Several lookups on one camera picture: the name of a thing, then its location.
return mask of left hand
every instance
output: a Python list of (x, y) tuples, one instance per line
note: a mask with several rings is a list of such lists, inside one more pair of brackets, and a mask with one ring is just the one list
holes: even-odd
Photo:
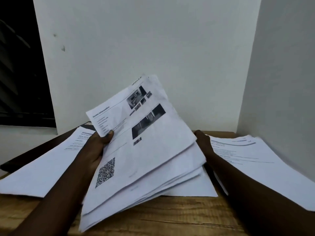
[(100, 137), (95, 132), (80, 150), (75, 161), (84, 164), (88, 168), (89, 173), (93, 175), (102, 159), (103, 148), (111, 141), (113, 135), (113, 130), (110, 130), (104, 137)]

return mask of wooden tabletop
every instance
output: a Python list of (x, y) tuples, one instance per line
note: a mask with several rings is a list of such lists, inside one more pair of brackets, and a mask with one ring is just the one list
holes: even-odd
[[(233, 132), (204, 132), (236, 137)], [(248, 235), (213, 174), (208, 173), (219, 197), (160, 196), (115, 214), (84, 233), (78, 231), (79, 213), (68, 235)], [(0, 194), (0, 232), (15, 229), (39, 202), (35, 197)]]

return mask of hand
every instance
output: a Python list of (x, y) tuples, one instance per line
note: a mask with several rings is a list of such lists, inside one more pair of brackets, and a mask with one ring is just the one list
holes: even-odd
[(214, 151), (211, 146), (210, 137), (204, 134), (202, 131), (197, 130), (194, 132), (197, 137), (196, 143), (200, 147), (201, 151), (205, 155), (206, 158), (214, 154)]
[(111, 141), (113, 135), (113, 130), (110, 130), (104, 137), (100, 137), (100, 135), (95, 132), (80, 150), (75, 161), (87, 166), (88, 171), (94, 174), (102, 159), (104, 146)]

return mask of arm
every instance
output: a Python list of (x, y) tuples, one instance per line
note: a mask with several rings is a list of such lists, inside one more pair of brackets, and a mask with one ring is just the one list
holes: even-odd
[(113, 135), (110, 131), (101, 138), (94, 133), (44, 199), (10, 235), (67, 234), (100, 163), (104, 144)]
[(216, 155), (210, 137), (202, 131), (196, 131), (195, 135), (207, 163), (228, 191), (237, 212), (243, 211), (247, 219), (266, 230), (268, 235), (315, 235), (313, 212), (253, 180)]

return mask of white wall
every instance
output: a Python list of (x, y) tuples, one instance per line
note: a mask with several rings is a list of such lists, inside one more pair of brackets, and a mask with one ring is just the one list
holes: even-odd
[(238, 133), (315, 181), (315, 0), (262, 0)]
[(236, 131), (260, 0), (34, 0), (58, 133), (143, 73), (192, 129)]
[(55, 128), (0, 126), (0, 165), (56, 136)]

